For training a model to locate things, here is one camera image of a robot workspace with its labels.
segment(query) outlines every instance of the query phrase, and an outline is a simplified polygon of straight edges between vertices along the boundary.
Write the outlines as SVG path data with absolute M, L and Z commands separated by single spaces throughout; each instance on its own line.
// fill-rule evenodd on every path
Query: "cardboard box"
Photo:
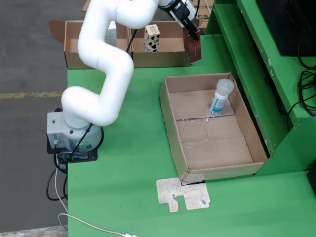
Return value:
M 133 61 L 135 68 L 151 67 L 181 67 L 189 66 L 189 53 L 184 45 L 184 32 L 176 21 L 156 21 L 160 30 L 160 45 L 158 53 L 144 52 L 145 28 L 139 29 L 132 43 Z
M 78 38 L 83 21 L 61 21 L 50 20 L 49 28 L 52 36 L 59 42 L 64 43 L 64 53 L 68 69 L 87 69 L 78 55 Z M 116 23 L 116 45 L 124 51 L 127 50 L 130 38 L 129 30 L 126 26 Z
M 218 116 L 208 111 L 218 80 L 233 92 Z M 161 107 L 172 157 L 183 182 L 255 174 L 267 161 L 257 130 L 230 73 L 166 77 Z
M 198 0 L 189 0 L 189 1 L 190 1 L 191 5 L 194 6 L 195 9 L 198 7 Z M 206 2 L 208 4 L 209 8 L 212 8 L 215 0 L 206 0 Z M 200 7 L 207 7 L 204 0 L 200 0 L 199 6 Z
M 208 21 L 209 21 L 209 17 L 210 17 L 210 13 L 208 11 L 208 9 L 206 7 L 200 7 L 198 13 L 197 13 L 197 18 L 199 20 L 203 20 L 200 25 L 198 26 L 201 30 L 201 34 L 205 34 L 206 31 L 206 27 L 208 25 Z

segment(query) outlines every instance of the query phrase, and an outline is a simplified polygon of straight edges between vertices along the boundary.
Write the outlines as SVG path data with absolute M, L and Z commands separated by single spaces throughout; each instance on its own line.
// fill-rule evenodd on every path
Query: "power plug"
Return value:
M 138 237 L 138 236 L 136 236 L 136 235 L 131 236 L 130 234 L 126 234 L 125 237 Z

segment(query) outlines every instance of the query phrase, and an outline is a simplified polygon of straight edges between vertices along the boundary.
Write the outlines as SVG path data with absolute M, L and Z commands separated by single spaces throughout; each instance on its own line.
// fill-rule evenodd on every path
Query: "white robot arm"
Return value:
M 100 95 L 77 86 L 69 87 L 62 95 L 62 117 L 66 123 L 61 125 L 64 127 L 61 131 L 63 135 L 72 141 L 78 141 L 89 125 L 93 124 L 89 137 L 96 142 L 86 146 L 88 149 L 82 147 L 82 151 L 92 150 L 98 144 L 97 141 L 101 140 L 100 127 L 112 124 L 119 116 L 134 71 L 134 64 L 128 53 L 105 43 L 110 22 L 140 29 L 151 22 L 157 7 L 173 16 L 198 40 L 196 28 L 191 22 L 196 11 L 189 0 L 91 1 L 78 40 L 78 54 L 86 65 L 105 72 L 106 80 Z M 74 146 L 66 138 L 64 140 L 60 146 L 64 145 L 71 151 Z

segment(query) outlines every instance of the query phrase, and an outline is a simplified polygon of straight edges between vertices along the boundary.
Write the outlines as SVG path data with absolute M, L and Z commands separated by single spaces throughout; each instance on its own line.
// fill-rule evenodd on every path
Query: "yellow floor line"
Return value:
M 61 97 L 62 91 L 52 92 L 30 92 L 30 93 L 0 93 L 0 99 L 23 99 L 27 97 L 44 98 L 44 97 Z

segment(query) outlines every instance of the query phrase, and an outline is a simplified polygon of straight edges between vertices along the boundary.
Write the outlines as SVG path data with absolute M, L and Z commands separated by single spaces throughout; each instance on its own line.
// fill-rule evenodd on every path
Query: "bottle label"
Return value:
M 219 115 L 221 113 L 221 111 L 223 110 L 225 103 L 226 103 L 226 100 L 217 99 L 211 113 L 213 115 Z

